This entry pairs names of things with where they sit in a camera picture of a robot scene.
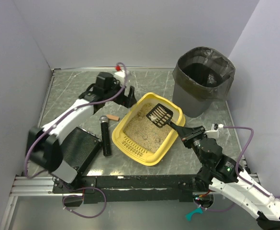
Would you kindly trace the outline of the black slotted litter scoop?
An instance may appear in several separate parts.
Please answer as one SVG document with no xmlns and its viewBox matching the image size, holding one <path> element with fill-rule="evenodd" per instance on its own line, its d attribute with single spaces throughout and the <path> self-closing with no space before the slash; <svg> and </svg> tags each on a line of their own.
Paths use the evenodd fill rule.
<svg viewBox="0 0 280 230">
<path fill-rule="evenodd" d="M 154 115 L 157 117 L 157 120 L 154 122 L 149 118 L 150 115 Z M 164 105 L 158 103 L 154 108 L 146 114 L 146 117 L 158 128 L 162 128 L 165 125 L 168 125 L 172 128 L 172 117 L 173 112 L 165 107 Z"/>
</svg>

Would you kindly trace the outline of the yellow litter box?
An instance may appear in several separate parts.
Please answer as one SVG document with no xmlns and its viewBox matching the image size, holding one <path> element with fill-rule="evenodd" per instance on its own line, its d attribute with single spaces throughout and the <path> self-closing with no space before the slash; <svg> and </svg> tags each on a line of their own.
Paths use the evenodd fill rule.
<svg viewBox="0 0 280 230">
<path fill-rule="evenodd" d="M 171 130 L 156 152 L 151 152 L 147 147 L 140 146 L 125 134 L 125 127 L 146 103 L 151 103 L 152 105 L 160 103 L 171 109 L 174 113 L 173 122 L 178 126 L 185 125 L 186 118 L 181 108 L 176 106 L 173 102 L 153 92 L 148 92 L 130 109 L 114 129 L 112 132 L 112 141 L 126 156 L 142 165 L 153 166 L 158 164 L 169 151 L 176 141 L 178 134 L 176 131 Z"/>
</svg>

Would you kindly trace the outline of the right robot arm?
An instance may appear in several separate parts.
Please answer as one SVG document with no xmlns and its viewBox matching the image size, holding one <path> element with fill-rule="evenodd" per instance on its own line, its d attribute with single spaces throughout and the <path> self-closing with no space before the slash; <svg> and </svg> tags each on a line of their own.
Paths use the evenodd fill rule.
<svg viewBox="0 0 280 230">
<path fill-rule="evenodd" d="M 196 182 L 242 207 L 263 230 L 280 230 L 280 196 L 274 196 L 259 185 L 240 166 L 240 160 L 223 154 L 223 148 L 216 139 L 207 136 L 204 127 L 183 127 L 173 122 L 169 125 L 184 146 L 193 149 L 202 165 Z"/>
</svg>

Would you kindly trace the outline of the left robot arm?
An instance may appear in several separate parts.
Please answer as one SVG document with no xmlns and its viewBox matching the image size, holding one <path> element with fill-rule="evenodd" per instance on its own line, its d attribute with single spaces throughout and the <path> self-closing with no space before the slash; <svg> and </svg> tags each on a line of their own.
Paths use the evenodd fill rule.
<svg viewBox="0 0 280 230">
<path fill-rule="evenodd" d="M 32 127 L 28 133 L 24 174 L 28 174 L 28 162 L 32 161 L 52 175 L 70 184 L 80 174 L 79 166 L 72 166 L 64 159 L 61 148 L 64 140 L 85 119 L 94 115 L 106 102 L 115 102 L 126 108 L 136 102 L 134 87 L 125 95 L 130 71 L 118 70 L 114 74 L 100 72 L 95 83 L 89 85 L 78 99 L 59 117 L 42 127 Z"/>
</svg>

